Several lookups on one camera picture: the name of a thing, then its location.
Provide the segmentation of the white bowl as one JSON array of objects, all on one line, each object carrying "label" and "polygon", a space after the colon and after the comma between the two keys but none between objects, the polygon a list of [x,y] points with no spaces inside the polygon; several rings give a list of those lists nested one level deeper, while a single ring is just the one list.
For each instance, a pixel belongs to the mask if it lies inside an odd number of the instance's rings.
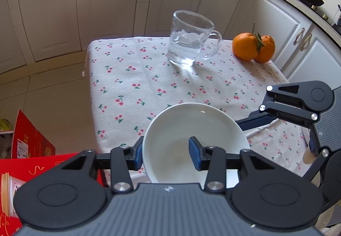
[{"label": "white bowl", "polygon": [[146,130],[144,169],[154,184],[204,186],[208,157],[215,147],[238,154],[249,143],[226,113],[200,103],[178,104],[159,113]]}]

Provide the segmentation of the white kitchen cabinets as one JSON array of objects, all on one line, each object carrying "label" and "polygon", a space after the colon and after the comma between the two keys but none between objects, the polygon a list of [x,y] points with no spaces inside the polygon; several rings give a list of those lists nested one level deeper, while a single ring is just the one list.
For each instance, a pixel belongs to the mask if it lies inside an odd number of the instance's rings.
[{"label": "white kitchen cabinets", "polygon": [[94,39],[166,36],[174,11],[211,19],[226,39],[256,24],[276,41],[275,63],[291,74],[318,27],[335,45],[340,35],[298,0],[1,0],[1,72],[85,51]]}]

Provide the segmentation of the red drink carton box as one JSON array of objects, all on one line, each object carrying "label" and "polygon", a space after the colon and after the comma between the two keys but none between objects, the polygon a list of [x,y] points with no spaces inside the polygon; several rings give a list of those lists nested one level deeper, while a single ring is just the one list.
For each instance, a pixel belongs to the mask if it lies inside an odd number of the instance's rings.
[{"label": "red drink carton box", "polygon": [[1,235],[13,235],[21,228],[13,207],[16,190],[73,156],[56,155],[55,147],[21,110],[14,128],[1,119]]}]

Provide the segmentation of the bumpy orange without leaf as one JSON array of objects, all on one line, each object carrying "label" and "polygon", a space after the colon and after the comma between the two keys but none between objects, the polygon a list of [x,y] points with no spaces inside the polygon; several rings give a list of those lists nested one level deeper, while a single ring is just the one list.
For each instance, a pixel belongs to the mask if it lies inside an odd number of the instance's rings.
[{"label": "bumpy orange without leaf", "polygon": [[264,45],[261,47],[255,60],[259,63],[267,63],[275,54],[275,41],[269,35],[261,36],[261,40]]}]

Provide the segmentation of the orange with green leaf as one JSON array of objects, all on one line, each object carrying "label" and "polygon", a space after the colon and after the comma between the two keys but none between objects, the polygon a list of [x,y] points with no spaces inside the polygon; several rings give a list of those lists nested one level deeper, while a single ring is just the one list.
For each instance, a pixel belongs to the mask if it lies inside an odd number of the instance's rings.
[{"label": "orange with green leaf", "polygon": [[240,33],[232,40],[232,52],[235,57],[242,61],[254,60],[261,48],[264,47],[261,35],[255,30],[255,26],[256,24],[253,24],[251,33]]}]

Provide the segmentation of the glass mug with water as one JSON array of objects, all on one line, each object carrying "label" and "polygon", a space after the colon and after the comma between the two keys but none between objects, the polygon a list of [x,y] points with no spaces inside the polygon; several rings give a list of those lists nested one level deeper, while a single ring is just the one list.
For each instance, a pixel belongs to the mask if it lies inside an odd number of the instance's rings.
[{"label": "glass mug with water", "polygon": [[177,66],[191,66],[198,59],[213,57],[221,41],[221,33],[208,18],[192,11],[177,10],[172,16],[168,59]]}]

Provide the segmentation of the cherry print tablecloth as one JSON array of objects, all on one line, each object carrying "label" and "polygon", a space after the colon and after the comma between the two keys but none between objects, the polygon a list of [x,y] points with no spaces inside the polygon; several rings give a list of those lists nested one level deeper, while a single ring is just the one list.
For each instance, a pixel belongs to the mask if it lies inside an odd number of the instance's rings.
[{"label": "cherry print tablecloth", "polygon": [[224,40],[217,54],[189,68],[168,60],[168,38],[101,39],[87,49],[84,75],[90,83],[97,149],[131,145],[163,110],[203,103],[239,120],[258,109],[266,87],[287,82],[272,62],[243,62]]}]

